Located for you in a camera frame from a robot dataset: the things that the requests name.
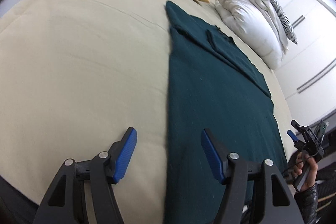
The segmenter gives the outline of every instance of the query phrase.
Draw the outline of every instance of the mattress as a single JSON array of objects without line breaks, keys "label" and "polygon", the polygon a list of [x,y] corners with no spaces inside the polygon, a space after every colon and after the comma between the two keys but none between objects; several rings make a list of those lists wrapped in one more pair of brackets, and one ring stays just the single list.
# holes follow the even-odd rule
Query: mattress
[{"label": "mattress", "polygon": [[[91,159],[134,127],[138,143],[115,196],[126,224],[162,223],[166,1],[21,0],[0,19],[0,175],[32,201],[65,159]],[[274,73],[221,22],[214,0],[171,1],[232,36],[264,75],[289,158],[291,115]]]}]

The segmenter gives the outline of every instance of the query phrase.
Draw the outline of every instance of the white drawer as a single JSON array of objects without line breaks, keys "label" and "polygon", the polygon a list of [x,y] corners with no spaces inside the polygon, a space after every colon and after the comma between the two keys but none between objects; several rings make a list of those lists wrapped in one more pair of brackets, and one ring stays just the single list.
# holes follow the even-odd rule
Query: white drawer
[{"label": "white drawer", "polygon": [[336,18],[321,4],[318,4],[295,29],[298,45],[289,43],[288,53],[284,56],[281,66],[284,66],[314,41],[323,35],[331,35],[336,30]]},{"label": "white drawer", "polygon": [[293,119],[312,124],[336,108],[336,67],[300,94],[286,99]]},{"label": "white drawer", "polygon": [[301,15],[306,16],[318,4],[317,0],[292,0],[283,10],[293,23]]},{"label": "white drawer", "polygon": [[275,71],[285,98],[296,93],[299,86],[323,70],[335,57],[335,35],[328,32]]}]

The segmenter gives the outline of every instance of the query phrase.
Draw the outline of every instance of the black leather sleeve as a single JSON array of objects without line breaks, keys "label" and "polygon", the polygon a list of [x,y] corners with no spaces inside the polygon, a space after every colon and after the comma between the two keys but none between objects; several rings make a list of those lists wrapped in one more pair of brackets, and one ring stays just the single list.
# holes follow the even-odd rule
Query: black leather sleeve
[{"label": "black leather sleeve", "polygon": [[305,224],[316,224],[317,185],[294,195]]}]

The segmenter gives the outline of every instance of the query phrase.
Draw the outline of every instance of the drawer handle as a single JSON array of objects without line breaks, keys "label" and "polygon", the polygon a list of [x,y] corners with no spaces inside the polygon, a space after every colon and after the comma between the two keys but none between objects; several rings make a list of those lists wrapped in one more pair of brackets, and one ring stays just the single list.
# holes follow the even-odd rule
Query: drawer handle
[{"label": "drawer handle", "polygon": [[304,21],[306,18],[301,15],[297,20],[295,20],[292,24],[292,27],[295,28],[296,26],[298,26],[302,21]]},{"label": "drawer handle", "polygon": [[320,80],[324,75],[326,75],[329,71],[331,71],[336,66],[336,58],[327,65],[323,70],[321,70],[317,75],[309,79],[306,83],[299,86],[296,90],[298,93],[303,92],[304,90],[308,89],[311,85],[316,83],[318,80]]}]

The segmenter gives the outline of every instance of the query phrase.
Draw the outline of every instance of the blue rubber pad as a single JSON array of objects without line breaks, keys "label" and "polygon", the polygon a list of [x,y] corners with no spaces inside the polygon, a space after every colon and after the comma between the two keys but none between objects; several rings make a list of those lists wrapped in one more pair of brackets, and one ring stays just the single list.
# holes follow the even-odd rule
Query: blue rubber pad
[{"label": "blue rubber pad", "polygon": [[225,176],[223,174],[222,161],[219,158],[205,130],[203,130],[201,133],[201,145],[203,147],[203,151],[210,165],[212,175],[214,176],[216,180],[222,183],[225,179]]},{"label": "blue rubber pad", "polygon": [[124,177],[136,144],[137,131],[133,129],[122,148],[117,161],[115,162],[115,172],[113,176],[115,183],[118,183],[119,180]]},{"label": "blue rubber pad", "polygon": [[296,137],[296,135],[291,131],[288,130],[287,131],[287,135],[291,137],[291,139],[293,140],[293,142],[297,142],[299,139]]}]

